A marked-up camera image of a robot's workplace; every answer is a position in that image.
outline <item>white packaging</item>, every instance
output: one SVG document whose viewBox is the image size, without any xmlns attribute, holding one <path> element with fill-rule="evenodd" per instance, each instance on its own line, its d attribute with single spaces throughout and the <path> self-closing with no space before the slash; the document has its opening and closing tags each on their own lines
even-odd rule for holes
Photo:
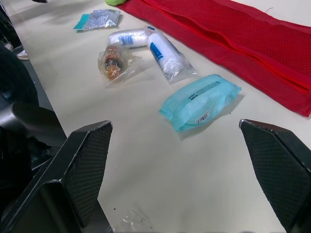
<svg viewBox="0 0 311 233">
<path fill-rule="evenodd" d="M 147 46 L 169 83 L 197 73 L 185 56 L 162 33 L 155 31 L 150 34 Z"/>
<path fill-rule="evenodd" d="M 127 48 L 137 48 L 146 46 L 147 32 L 145 28 L 133 29 L 112 33 L 108 37 L 107 45 L 120 43 Z"/>
</svg>

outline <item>white sticker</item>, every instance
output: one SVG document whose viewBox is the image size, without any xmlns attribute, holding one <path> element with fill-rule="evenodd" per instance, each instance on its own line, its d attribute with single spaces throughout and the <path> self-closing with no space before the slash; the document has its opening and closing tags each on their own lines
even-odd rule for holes
<svg viewBox="0 0 311 233">
<path fill-rule="evenodd" d="M 209 116 L 209 111 L 207 111 L 203 116 L 196 120 L 196 124 L 199 124 L 202 120 L 205 120 Z"/>
</svg>

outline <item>red cloth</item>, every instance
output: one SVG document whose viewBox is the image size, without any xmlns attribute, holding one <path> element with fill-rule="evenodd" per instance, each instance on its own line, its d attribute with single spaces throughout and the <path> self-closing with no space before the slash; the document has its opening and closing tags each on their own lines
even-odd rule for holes
<svg viewBox="0 0 311 233">
<path fill-rule="evenodd" d="M 231 0 L 129 0 L 119 8 L 232 70 L 288 109 L 309 116 L 310 27 Z"/>
</svg>

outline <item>shoe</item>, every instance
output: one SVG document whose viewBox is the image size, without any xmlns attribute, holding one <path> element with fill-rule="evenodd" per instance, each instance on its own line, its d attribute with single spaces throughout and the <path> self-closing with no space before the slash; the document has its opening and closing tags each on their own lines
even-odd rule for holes
<svg viewBox="0 0 311 233">
<path fill-rule="evenodd" d="M 13 45 L 11 45 L 10 43 L 7 43 L 6 45 L 5 45 L 5 47 L 9 50 L 9 51 L 13 51 Z"/>
<path fill-rule="evenodd" d="M 22 52 L 20 52 L 18 55 L 17 55 L 17 58 L 20 59 L 20 60 L 29 60 L 29 57 L 27 55 L 27 53 L 25 52 L 25 50 L 23 50 Z"/>
</svg>

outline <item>blue packet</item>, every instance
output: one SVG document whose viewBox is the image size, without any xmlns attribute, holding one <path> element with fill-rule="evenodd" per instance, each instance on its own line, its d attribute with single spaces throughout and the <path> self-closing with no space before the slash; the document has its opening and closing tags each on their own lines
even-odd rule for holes
<svg viewBox="0 0 311 233">
<path fill-rule="evenodd" d="M 179 89 L 159 112 L 175 131 L 187 131 L 214 119 L 240 91 L 239 86 L 212 74 Z"/>
</svg>

